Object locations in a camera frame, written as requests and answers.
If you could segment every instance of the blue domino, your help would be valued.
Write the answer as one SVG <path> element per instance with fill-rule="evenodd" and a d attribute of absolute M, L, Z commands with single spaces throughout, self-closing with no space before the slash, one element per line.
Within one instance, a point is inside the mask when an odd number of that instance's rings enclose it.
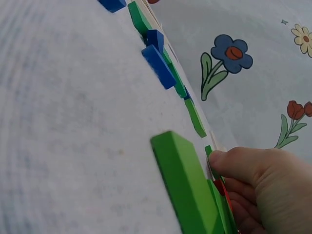
<path fill-rule="evenodd" d="M 187 91 L 186 87 L 184 86 L 185 90 L 186 90 L 186 96 L 183 98 L 184 100 L 187 100 L 187 99 L 190 99 L 192 100 L 190 94 L 189 94 L 189 91 Z"/>
<path fill-rule="evenodd" d="M 153 45 L 162 55 L 164 53 L 164 35 L 157 29 L 147 32 L 147 45 Z"/>
<path fill-rule="evenodd" d="M 120 9 L 127 6 L 125 0 L 98 0 L 98 1 L 106 8 L 106 10 L 112 13 L 115 13 L 116 11 L 119 11 Z"/>
<path fill-rule="evenodd" d="M 153 45 L 149 45 L 143 49 L 142 54 L 149 65 L 154 69 L 158 79 L 165 89 L 169 89 L 176 85 L 174 75 L 171 73 L 162 55 Z"/>

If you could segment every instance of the red tulip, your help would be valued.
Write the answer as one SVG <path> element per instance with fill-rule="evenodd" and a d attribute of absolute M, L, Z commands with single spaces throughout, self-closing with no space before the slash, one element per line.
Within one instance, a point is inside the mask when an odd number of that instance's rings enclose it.
<path fill-rule="evenodd" d="M 304 111 L 308 117 L 312 117 L 312 103 L 310 101 L 304 105 Z"/>
<path fill-rule="evenodd" d="M 290 101 L 287 106 L 287 114 L 291 119 L 298 120 L 305 114 L 305 109 L 296 101 Z"/>

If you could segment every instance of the blue flower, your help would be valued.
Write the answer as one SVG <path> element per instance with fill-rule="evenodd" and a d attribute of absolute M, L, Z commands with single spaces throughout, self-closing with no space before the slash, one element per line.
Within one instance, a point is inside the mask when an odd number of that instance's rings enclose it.
<path fill-rule="evenodd" d="M 233 74 L 239 73 L 242 67 L 251 68 L 253 58 L 247 55 L 247 44 L 243 40 L 232 40 L 228 35 L 219 35 L 214 39 L 215 47 L 211 48 L 211 55 L 223 62 L 225 69 Z"/>

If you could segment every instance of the green wooden block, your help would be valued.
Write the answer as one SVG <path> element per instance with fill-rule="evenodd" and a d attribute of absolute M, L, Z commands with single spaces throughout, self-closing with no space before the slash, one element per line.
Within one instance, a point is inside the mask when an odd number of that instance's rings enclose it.
<path fill-rule="evenodd" d="M 223 183 L 225 184 L 225 180 L 223 176 L 220 176 L 220 178 L 222 179 Z"/>
<path fill-rule="evenodd" d="M 232 227 L 232 233 L 233 234 L 236 234 L 237 233 L 237 225 L 236 225 L 236 222 L 234 220 L 234 216 L 233 216 L 233 213 L 232 213 L 232 210 L 230 208 L 230 205 L 228 202 L 227 203 L 227 206 L 228 206 L 228 217 L 230 219 L 230 224 L 231 224 L 231 227 Z"/>
<path fill-rule="evenodd" d="M 225 233 L 225 234 L 234 234 L 229 213 L 228 213 L 228 202 L 226 200 L 226 197 L 222 196 L 216 186 L 214 185 L 213 181 L 208 179 L 208 184 L 211 190 L 214 192 L 214 200 L 216 202 L 216 205 L 219 209 L 219 213 L 221 216 L 222 224 L 223 224 L 223 232 L 219 233 Z"/>
<path fill-rule="evenodd" d="M 166 51 L 166 49 L 164 48 L 164 54 L 162 55 L 162 57 L 164 58 L 165 62 L 167 65 L 169 65 L 170 63 L 172 63 L 168 52 Z"/>
<path fill-rule="evenodd" d="M 132 19 L 132 23 L 135 26 L 135 28 L 138 30 L 138 32 L 146 38 L 146 34 L 148 30 L 152 29 L 151 24 L 146 19 L 145 15 L 137 5 L 135 1 L 128 4 L 128 9 L 130 12 L 130 16 Z"/>
<path fill-rule="evenodd" d="M 207 159 L 208 159 L 209 155 L 213 152 L 213 150 L 212 150 L 210 145 L 207 145 L 205 147 L 205 151 L 206 151 L 206 156 L 207 156 Z M 212 167 L 210 167 L 210 169 L 211 169 L 211 172 L 213 173 L 213 176 L 214 176 L 215 179 L 220 179 L 221 178 L 221 176 L 219 175 L 218 172 L 216 172 L 215 169 L 213 169 Z"/>
<path fill-rule="evenodd" d="M 195 108 L 193 101 L 191 99 L 187 99 L 187 100 L 184 100 L 184 102 L 189 111 L 195 131 L 198 133 L 198 135 L 201 138 L 205 137 L 207 134 L 204 129 L 203 123 L 200 120 L 199 114 L 197 112 L 197 109 Z"/>
<path fill-rule="evenodd" d="M 170 64 L 168 65 L 168 67 L 169 67 L 171 73 L 172 73 L 172 74 L 174 75 L 174 77 L 175 77 L 175 80 L 176 80 L 175 90 L 176 90 L 177 94 L 179 94 L 179 96 L 180 96 L 181 98 L 186 97 L 186 96 L 187 96 L 187 93 L 186 93 L 184 84 L 183 84 L 183 82 L 182 82 L 182 80 L 181 80 L 181 77 L 180 77 L 179 73 L 177 72 L 175 66 L 174 66 L 172 63 L 170 63 Z"/>
<path fill-rule="evenodd" d="M 220 219 L 191 142 L 168 131 L 151 145 L 183 234 L 214 234 Z"/>

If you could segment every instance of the finger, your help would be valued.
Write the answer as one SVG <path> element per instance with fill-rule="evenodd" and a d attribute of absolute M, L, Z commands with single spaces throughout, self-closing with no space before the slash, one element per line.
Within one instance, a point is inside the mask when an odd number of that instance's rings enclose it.
<path fill-rule="evenodd" d="M 252 204 L 257 205 L 255 192 L 251 185 L 232 178 L 224 178 L 224 180 L 228 192 L 236 192 L 249 200 Z"/>
<path fill-rule="evenodd" d="M 232 202 L 233 216 L 238 229 L 242 234 L 266 233 L 264 228 L 256 222 L 249 213 L 236 201 Z"/>
<path fill-rule="evenodd" d="M 258 208 L 236 192 L 229 192 L 230 200 L 239 203 L 249 215 L 261 224 L 261 217 Z"/>
<path fill-rule="evenodd" d="M 235 178 L 256 186 L 270 166 L 266 150 L 236 147 L 228 152 L 213 151 L 209 164 L 224 177 Z"/>

